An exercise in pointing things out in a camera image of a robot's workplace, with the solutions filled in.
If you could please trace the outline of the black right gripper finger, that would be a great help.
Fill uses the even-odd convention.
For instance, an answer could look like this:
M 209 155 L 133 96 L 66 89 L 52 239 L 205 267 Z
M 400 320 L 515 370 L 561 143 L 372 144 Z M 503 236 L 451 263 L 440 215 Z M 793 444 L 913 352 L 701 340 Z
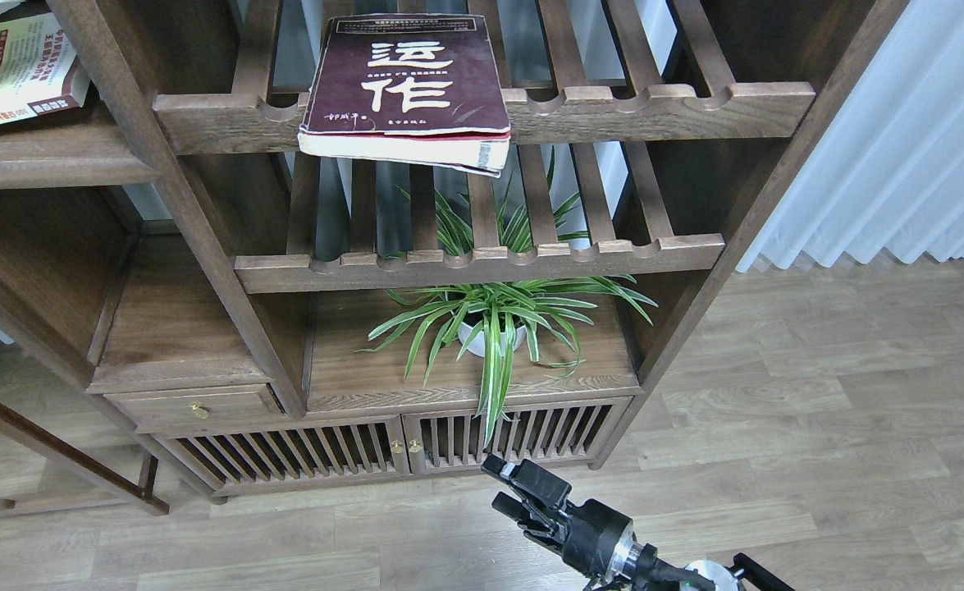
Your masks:
M 557 512 L 550 512 L 545 506 L 537 506 L 529 500 L 516 500 L 503 492 L 494 497 L 491 505 L 514 520 L 530 541 L 542 547 L 564 546 L 565 521 Z
M 546 468 L 531 460 L 515 464 L 489 454 L 482 463 L 482 471 L 507 483 L 524 502 L 541 511 L 560 511 L 567 506 L 571 485 Z

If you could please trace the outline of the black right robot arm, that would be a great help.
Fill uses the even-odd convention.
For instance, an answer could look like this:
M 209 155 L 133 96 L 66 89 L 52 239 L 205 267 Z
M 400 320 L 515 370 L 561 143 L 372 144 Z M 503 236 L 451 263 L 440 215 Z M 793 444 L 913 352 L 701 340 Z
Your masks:
M 744 581 L 759 590 L 790 588 L 743 553 L 729 567 L 698 560 L 678 568 L 662 561 L 657 547 L 637 542 L 632 519 L 597 500 L 572 504 L 570 483 L 534 461 L 515 464 L 490 454 L 482 471 L 515 493 L 498 493 L 492 507 L 586 576 L 587 590 L 743 590 Z

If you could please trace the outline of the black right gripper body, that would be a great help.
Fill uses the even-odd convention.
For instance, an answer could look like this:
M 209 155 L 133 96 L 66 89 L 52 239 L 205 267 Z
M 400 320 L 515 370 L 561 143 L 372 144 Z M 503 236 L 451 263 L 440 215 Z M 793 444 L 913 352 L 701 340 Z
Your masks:
M 636 547 L 632 519 L 595 500 L 544 508 L 551 522 L 548 549 L 591 583 L 623 587 L 631 579 L 628 554 Z

